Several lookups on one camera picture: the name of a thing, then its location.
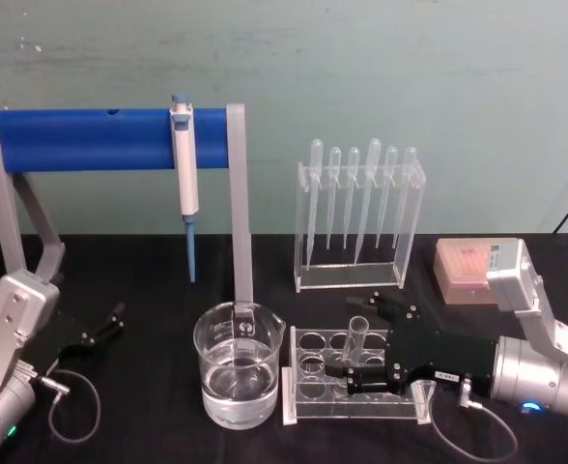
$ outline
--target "wall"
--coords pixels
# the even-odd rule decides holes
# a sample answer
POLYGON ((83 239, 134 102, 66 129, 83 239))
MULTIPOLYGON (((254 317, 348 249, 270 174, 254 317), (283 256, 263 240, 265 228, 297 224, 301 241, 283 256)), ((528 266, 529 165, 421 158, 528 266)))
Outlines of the wall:
MULTIPOLYGON (((0 106, 176 91, 246 104, 255 233, 293 231, 315 137, 416 146, 421 232, 548 230, 568 208, 568 2, 0 0, 0 106)), ((230 230, 226 173, 199 182, 199 231, 230 230)), ((38 183, 61 232, 183 231, 172 172, 38 183)))

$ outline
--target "metal bracket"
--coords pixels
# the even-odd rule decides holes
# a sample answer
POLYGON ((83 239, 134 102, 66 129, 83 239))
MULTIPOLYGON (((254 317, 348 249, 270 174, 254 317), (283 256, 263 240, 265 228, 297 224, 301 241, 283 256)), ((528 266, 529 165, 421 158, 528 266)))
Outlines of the metal bracket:
POLYGON ((531 347, 557 363, 568 365, 568 326, 554 319, 544 290, 522 239, 491 247, 488 283, 501 311, 513 312, 531 347))

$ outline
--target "pipette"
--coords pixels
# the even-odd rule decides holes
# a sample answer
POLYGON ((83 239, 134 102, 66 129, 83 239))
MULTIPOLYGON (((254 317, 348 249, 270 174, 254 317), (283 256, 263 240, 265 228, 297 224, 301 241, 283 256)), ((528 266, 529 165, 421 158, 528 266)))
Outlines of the pipette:
POLYGON ((387 148, 387 155, 384 159, 383 166, 383 192, 381 193, 381 204, 379 205, 379 218, 377 221, 377 242, 375 247, 379 247, 379 239, 383 233, 384 213, 387 209, 387 199, 389 198, 389 188, 391 187, 391 178, 395 171, 396 162, 398 161, 398 149, 394 146, 387 148))
POLYGON ((335 191, 338 187, 338 175, 340 174, 340 159, 342 152, 338 147, 333 147, 329 153, 329 200, 327 203, 327 249, 331 241, 331 229, 333 229, 333 210, 335 209, 335 191))
POLYGON ((307 244, 305 254, 307 256, 306 269, 310 268, 312 249, 314 248, 314 233, 316 231, 316 207, 319 201, 319 187, 321 183, 321 171, 323 169, 323 142, 318 138, 312 141, 310 150, 310 218, 307 223, 307 244))
POLYGON ((381 155, 381 141, 378 138, 370 140, 368 147, 368 158, 365 162, 365 180, 363 185, 363 203, 361 204, 361 218, 359 220, 359 230, 357 231, 357 240, 355 243, 355 264, 359 259, 361 245, 363 245, 363 237, 365 235, 365 226, 368 222, 368 208, 370 207, 370 197, 372 196, 372 184, 374 176, 377 172, 377 164, 381 155))
POLYGON ((400 169, 400 179, 398 181, 398 187, 402 189, 400 192, 400 202, 398 203, 398 213, 396 215, 396 221, 393 228, 393 244, 391 247, 396 248, 396 243, 398 242, 398 236, 400 235, 400 227, 402 226, 402 219, 404 218, 404 208, 407 204, 407 193, 409 187, 409 177, 412 173, 412 166, 417 159, 417 150, 414 147, 407 148, 404 154, 404 160, 402 161, 402 168, 400 169))
POLYGON ((346 203, 344 204, 344 246, 346 249, 346 237, 349 235, 349 224, 351 223, 351 209, 353 208, 353 192, 357 182, 357 171, 359 170, 359 149, 353 147, 349 151, 347 162, 347 176, 349 183, 346 190, 346 203))

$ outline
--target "cable connector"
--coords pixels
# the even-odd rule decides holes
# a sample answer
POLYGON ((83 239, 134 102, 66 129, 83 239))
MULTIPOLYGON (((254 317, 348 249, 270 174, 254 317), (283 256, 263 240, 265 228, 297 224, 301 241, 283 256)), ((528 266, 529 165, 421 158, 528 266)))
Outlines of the cable connector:
POLYGON ((458 404, 461 408, 474 408, 483 409, 481 403, 470 400, 471 383, 470 378, 466 378, 460 385, 460 397, 458 398, 458 404))
POLYGON ((71 392, 69 387, 66 387, 65 385, 57 382, 56 380, 51 379, 50 377, 46 377, 44 375, 40 377, 40 382, 42 382, 42 385, 44 385, 45 387, 57 392, 57 397, 59 395, 64 396, 66 394, 70 394, 71 392))

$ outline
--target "label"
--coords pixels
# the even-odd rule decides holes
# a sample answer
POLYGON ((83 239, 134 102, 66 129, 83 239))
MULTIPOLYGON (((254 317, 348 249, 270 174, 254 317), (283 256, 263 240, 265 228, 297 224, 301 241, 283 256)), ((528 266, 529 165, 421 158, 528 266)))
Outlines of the label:
POLYGON ((499 257, 500 257, 500 246, 492 245, 490 247, 490 263, 488 265, 489 271, 498 271, 499 257))
POLYGON ((435 378, 446 380, 448 382, 455 382, 456 384, 460 382, 459 375, 448 374, 447 372, 440 372, 439 370, 435 372, 435 378))

